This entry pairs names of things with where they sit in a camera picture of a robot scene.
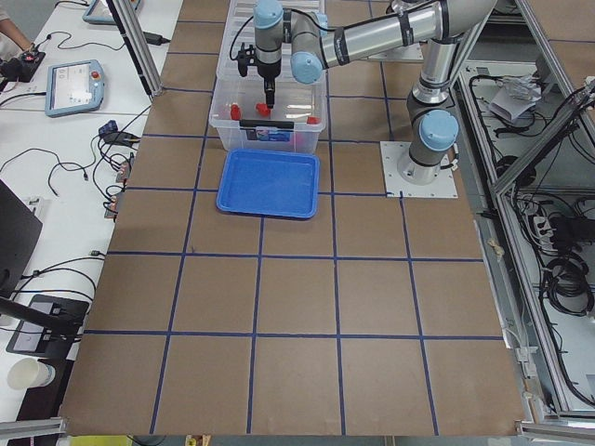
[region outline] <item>blue joint cap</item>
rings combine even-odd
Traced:
[[[318,24],[320,26],[322,26],[323,28],[328,28],[328,16],[326,14],[323,14],[322,12],[317,12],[316,19],[318,19]],[[320,35],[327,35],[327,32],[320,30]]]
[[[291,56],[291,73],[302,84],[313,84],[323,73],[322,62],[312,53],[298,51]]]
[[[277,0],[258,0],[254,5],[254,26],[268,30],[283,19],[283,7]]]
[[[458,122],[445,110],[432,110],[419,125],[419,137],[431,151],[447,151],[455,144]]]

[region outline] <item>person's arm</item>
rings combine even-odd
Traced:
[[[11,19],[0,20],[0,33],[9,37],[23,51],[33,46],[31,40],[20,31]]]

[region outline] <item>device screen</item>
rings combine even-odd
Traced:
[[[139,2],[139,0],[130,0],[130,3],[132,3],[132,7],[134,7],[134,8],[137,7],[138,2]],[[89,10],[87,15],[89,17],[98,19],[98,18],[110,18],[112,16],[112,13],[110,12],[110,9],[108,8],[107,0],[97,0],[93,4],[91,9]]]
[[[88,63],[54,69],[52,109],[66,109],[88,104],[93,95],[89,87]]]

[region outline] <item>yellow object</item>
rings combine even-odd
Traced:
[[[131,446],[126,435],[100,437],[71,437],[71,446]]]

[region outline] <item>black monitor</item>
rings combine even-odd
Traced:
[[[10,299],[27,268],[41,228],[41,221],[0,180],[0,314],[20,320],[7,351],[65,358],[83,324],[88,304],[36,295],[27,307]]]
[[[10,297],[41,234],[41,221],[0,180],[0,296]]]

